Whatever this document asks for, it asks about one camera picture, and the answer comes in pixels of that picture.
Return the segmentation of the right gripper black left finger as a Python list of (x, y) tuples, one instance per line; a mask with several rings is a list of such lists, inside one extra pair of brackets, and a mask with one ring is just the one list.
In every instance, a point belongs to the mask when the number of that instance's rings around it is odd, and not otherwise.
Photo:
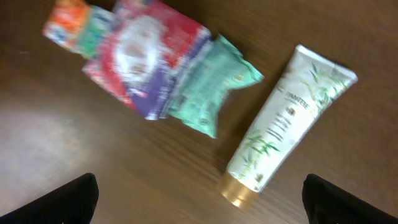
[(99, 198), (98, 184), (86, 173), (1, 217), (1, 224), (90, 224)]

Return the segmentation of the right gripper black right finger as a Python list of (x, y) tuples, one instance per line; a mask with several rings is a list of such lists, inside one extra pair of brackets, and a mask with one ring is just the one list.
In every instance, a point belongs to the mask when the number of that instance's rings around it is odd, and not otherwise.
[(396, 217), (315, 174), (303, 182), (302, 201), (309, 224), (397, 224)]

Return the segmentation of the white lotion tube gold cap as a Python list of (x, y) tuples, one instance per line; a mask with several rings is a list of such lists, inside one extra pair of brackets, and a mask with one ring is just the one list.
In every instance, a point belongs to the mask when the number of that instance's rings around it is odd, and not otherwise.
[(323, 112), (358, 81), (341, 65), (297, 45), (220, 182), (220, 192), (249, 207)]

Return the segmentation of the teal green snack packet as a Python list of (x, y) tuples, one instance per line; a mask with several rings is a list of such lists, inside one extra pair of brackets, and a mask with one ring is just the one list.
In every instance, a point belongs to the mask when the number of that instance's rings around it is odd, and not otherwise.
[(209, 51), (192, 68), (187, 80), (172, 97), (165, 117), (178, 118), (187, 126), (214, 138), (218, 112), (228, 93), (261, 80), (261, 73), (230, 41), (222, 35), (217, 38), (211, 35)]

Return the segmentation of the red purple snack packet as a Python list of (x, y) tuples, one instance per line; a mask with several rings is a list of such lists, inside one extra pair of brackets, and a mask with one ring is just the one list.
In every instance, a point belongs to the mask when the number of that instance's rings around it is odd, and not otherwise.
[(161, 1), (118, 1), (83, 71), (145, 119), (158, 120), (210, 49), (211, 32)]

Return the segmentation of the orange snack packet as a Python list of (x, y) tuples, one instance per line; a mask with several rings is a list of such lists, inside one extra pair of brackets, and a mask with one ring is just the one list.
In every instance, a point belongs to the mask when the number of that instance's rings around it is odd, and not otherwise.
[(77, 52), (78, 38), (90, 12), (91, 6), (83, 0), (56, 0), (43, 35), (64, 49)]

